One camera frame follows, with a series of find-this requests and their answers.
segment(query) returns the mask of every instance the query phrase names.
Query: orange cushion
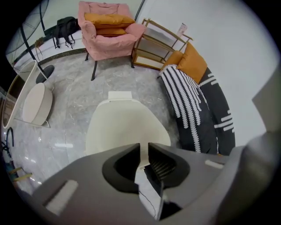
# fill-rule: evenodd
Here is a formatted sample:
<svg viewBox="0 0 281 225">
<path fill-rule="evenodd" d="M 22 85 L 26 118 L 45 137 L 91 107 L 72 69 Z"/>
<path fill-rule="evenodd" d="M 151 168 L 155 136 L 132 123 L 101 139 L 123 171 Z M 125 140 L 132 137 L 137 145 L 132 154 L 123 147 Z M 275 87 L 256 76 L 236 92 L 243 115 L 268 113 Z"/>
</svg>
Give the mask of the orange cushion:
<svg viewBox="0 0 281 225">
<path fill-rule="evenodd" d="M 104 37 L 116 37 L 123 34 L 126 34 L 126 32 L 122 28 L 97 29 L 97 35 L 102 35 Z"/>
<path fill-rule="evenodd" d="M 164 63 L 161 69 L 164 69 L 165 66 L 171 65 L 171 64 L 176 64 L 178 65 L 179 62 L 181 61 L 183 57 L 183 53 L 180 51 L 174 51 L 171 56 L 167 59 L 167 61 Z"/>
<path fill-rule="evenodd" d="M 196 83 L 199 83 L 207 69 L 207 63 L 192 44 L 188 42 L 177 69 L 186 73 Z"/>
<path fill-rule="evenodd" d="M 85 20 L 91 21 L 97 29 L 127 27 L 135 21 L 127 16 L 119 14 L 95 14 L 85 13 Z"/>
</svg>

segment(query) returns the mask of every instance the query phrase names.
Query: black cord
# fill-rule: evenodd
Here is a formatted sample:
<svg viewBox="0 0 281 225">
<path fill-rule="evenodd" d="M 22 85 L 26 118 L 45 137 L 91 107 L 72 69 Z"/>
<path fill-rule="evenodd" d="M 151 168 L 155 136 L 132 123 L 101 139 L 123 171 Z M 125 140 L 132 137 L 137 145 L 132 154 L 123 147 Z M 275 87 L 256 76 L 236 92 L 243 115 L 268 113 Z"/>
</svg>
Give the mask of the black cord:
<svg viewBox="0 0 281 225">
<path fill-rule="evenodd" d="M 153 217 L 153 218 L 155 218 L 155 216 L 156 216 L 156 211 L 155 211 L 155 208 L 154 208 L 153 205 L 152 205 L 152 207 L 153 207 L 153 209 L 154 209 L 154 217 Z"/>
</svg>

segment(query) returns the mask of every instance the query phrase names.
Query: white wall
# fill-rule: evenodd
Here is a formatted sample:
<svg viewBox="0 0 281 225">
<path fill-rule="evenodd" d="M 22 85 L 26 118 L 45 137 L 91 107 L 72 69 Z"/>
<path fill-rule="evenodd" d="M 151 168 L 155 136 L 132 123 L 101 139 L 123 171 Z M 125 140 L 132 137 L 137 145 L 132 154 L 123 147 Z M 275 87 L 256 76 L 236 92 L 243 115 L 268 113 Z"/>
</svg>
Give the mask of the white wall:
<svg viewBox="0 0 281 225">
<path fill-rule="evenodd" d="M 79 2 L 80 0 L 49 0 L 47 10 L 43 17 L 45 29 L 55 26 L 57 24 L 57 20 L 61 18 L 67 16 L 73 16 L 77 18 Z M 121 0 L 121 1 L 120 0 L 93 0 L 93 2 L 126 3 L 130 8 L 131 14 L 133 15 L 133 17 L 135 17 L 142 0 Z M 45 35 L 42 26 L 41 24 L 39 24 L 38 28 L 27 40 L 27 42 L 29 45 L 32 45 L 35 43 L 37 39 L 44 36 Z M 8 61 L 9 62 L 14 61 L 25 49 L 26 49 L 25 45 L 22 45 L 16 51 L 8 54 L 6 56 Z"/>
<path fill-rule="evenodd" d="M 217 77 L 233 114 L 236 145 L 266 131 L 252 99 L 269 80 L 279 52 L 259 19 L 244 4 L 225 0 L 147 0 L 138 21 L 150 17 L 185 34 Z"/>
</svg>

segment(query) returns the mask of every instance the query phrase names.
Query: armchair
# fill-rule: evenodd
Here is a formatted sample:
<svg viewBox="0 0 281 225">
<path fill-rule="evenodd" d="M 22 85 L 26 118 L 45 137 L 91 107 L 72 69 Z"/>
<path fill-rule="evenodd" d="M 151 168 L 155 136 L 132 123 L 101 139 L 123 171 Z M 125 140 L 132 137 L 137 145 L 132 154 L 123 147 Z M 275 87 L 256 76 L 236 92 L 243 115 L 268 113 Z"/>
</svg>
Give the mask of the armchair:
<svg viewBox="0 0 281 225">
<path fill-rule="evenodd" d="M 132 18 L 127 4 L 107 4 L 97 2 L 79 2 L 78 24 L 82 30 L 82 42 L 86 47 L 88 60 L 89 54 L 95 61 L 92 80 L 95 78 L 98 60 L 121 57 L 132 54 L 136 41 L 142 36 L 146 27 L 142 24 L 133 23 L 125 31 L 127 34 L 117 37 L 104 37 L 97 35 L 95 26 L 85 20 L 85 13 L 96 14 L 119 14 Z"/>
</svg>

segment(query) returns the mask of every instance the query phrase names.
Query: gray tile floor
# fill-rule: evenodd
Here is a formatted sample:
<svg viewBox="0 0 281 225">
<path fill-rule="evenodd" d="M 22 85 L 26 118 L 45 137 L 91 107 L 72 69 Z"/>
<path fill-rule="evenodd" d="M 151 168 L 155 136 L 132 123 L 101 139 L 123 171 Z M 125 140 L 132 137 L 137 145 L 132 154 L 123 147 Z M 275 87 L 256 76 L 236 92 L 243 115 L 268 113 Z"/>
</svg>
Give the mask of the gray tile floor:
<svg viewBox="0 0 281 225">
<path fill-rule="evenodd" d="M 99 61 L 96 79 L 90 81 L 94 61 L 90 57 L 84 61 L 85 57 L 85 53 L 76 54 L 43 65 L 55 66 L 50 77 L 54 83 L 51 128 L 13 122 L 15 146 L 11 154 L 15 166 L 33 174 L 32 179 L 18 183 L 28 193 L 85 155 L 90 119 L 97 105 L 108 98 L 108 91 L 131 91 L 133 98 L 147 106 L 166 128 L 171 145 L 180 146 L 172 107 L 162 81 L 156 79 L 158 71 L 137 66 L 133 69 L 129 57 L 120 57 Z"/>
</svg>

